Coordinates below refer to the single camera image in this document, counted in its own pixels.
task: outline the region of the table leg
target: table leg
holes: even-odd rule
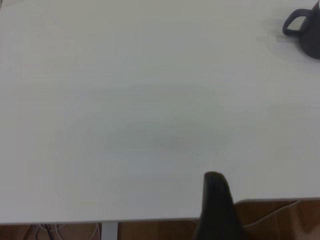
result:
[[[101,240],[117,240],[118,222],[110,221],[102,223]]]

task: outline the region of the dark gray mug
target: dark gray mug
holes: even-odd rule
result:
[[[288,29],[298,17],[305,17],[300,30]],[[319,2],[309,9],[297,9],[287,18],[282,27],[286,36],[298,37],[302,50],[310,57],[320,59],[320,6]]]

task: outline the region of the table surface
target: table surface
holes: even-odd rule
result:
[[[282,25],[306,0],[4,0],[0,222],[195,218],[320,197],[320,61]]]

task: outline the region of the mug handle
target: mug handle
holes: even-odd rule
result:
[[[309,21],[312,18],[312,11],[309,9],[297,9],[293,13],[290,14],[290,16],[285,20],[282,32],[284,35],[289,37],[300,37],[302,32],[301,30],[291,30],[288,29],[289,25],[298,17],[306,17],[309,18]]]

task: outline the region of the black object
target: black object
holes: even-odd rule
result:
[[[306,17],[300,30],[288,29],[298,17]],[[303,51],[310,57],[320,59],[320,9],[319,2],[309,9],[297,9],[287,18],[282,27],[284,35],[298,37]]]
[[[245,240],[225,177],[204,175],[202,213],[193,240]]]

